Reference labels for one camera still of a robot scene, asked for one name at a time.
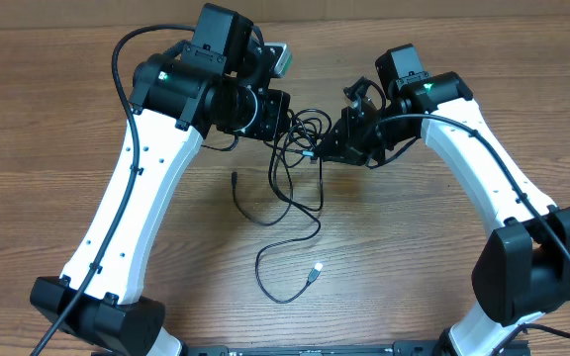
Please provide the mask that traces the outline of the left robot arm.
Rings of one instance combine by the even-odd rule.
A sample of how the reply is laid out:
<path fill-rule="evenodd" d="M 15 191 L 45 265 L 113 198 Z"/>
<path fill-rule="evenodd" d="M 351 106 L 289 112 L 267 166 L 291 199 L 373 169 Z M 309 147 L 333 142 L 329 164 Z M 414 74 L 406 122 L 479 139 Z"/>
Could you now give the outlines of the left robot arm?
<path fill-rule="evenodd" d="M 30 300 L 63 331 L 113 355 L 182 355 L 165 307 L 143 295 L 147 262 L 173 193 L 210 129 L 272 140 L 288 128 L 290 97 L 270 81 L 293 55 L 236 11 L 206 4 L 190 38 L 140 63 L 121 92 L 126 133 L 115 170 L 62 271 Z"/>

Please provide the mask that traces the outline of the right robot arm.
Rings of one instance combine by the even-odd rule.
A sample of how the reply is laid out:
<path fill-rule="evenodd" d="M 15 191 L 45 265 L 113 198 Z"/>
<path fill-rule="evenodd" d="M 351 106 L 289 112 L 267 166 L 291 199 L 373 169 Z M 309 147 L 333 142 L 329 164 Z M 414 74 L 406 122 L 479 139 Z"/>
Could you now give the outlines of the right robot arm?
<path fill-rule="evenodd" d="M 359 79 L 314 154 L 370 169 L 422 140 L 449 167 L 487 234 L 471 274 L 470 312 L 435 341 L 397 341 L 395 355 L 526 355 L 519 335 L 570 302 L 570 207 L 559 207 L 517 167 L 455 72 L 431 75 L 413 45 L 375 62 L 383 103 Z"/>

